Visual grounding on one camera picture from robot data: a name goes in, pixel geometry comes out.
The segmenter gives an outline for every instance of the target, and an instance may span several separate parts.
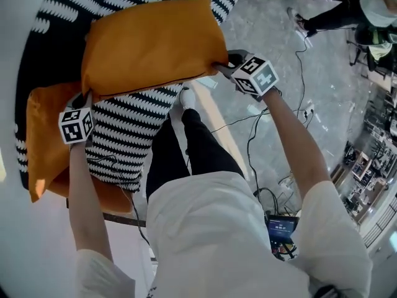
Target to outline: foot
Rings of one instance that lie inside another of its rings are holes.
[[[295,25],[303,32],[307,32],[305,29],[305,22],[306,20],[296,11],[295,9],[292,9],[289,7],[287,9],[288,16],[290,19],[295,23]]]
[[[196,95],[190,88],[183,88],[179,93],[179,101],[184,109],[195,109]]]

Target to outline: electronic device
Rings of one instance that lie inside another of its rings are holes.
[[[273,245],[293,243],[291,234],[295,231],[298,220],[298,217],[293,216],[268,215],[267,231],[272,247]]]

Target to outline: person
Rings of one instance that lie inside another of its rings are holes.
[[[262,206],[201,121],[194,92],[184,89],[180,102],[192,175],[168,119],[153,140],[146,187],[146,227],[158,261],[148,297],[312,297],[330,285],[347,297],[368,297],[372,263],[320,149],[277,90],[263,100],[303,199],[292,237],[297,258],[283,262],[272,254]],[[83,144],[71,148],[69,172],[77,296],[134,297],[134,280],[113,262]]]
[[[335,0],[334,9],[311,19],[303,18],[296,10],[288,8],[288,14],[304,32],[315,34],[319,30],[334,30],[345,25],[364,24],[388,27],[397,19],[397,0]]]

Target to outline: sleeve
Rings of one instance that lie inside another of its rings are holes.
[[[332,182],[307,193],[292,239],[299,255],[291,264],[324,285],[368,297],[372,261]]]
[[[103,255],[79,250],[77,298],[134,298],[135,281]]]

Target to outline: black pants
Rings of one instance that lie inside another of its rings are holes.
[[[335,0],[341,3],[334,9],[324,12],[305,22],[305,29],[313,32],[316,30],[330,30],[351,24],[366,24],[366,18],[360,6],[360,0]]]
[[[187,153],[193,175],[229,171],[244,177],[237,162],[202,123],[197,111],[187,109],[182,115],[182,122],[185,125]],[[190,176],[170,119],[163,123],[151,149],[153,160],[146,183],[147,199],[163,184]]]

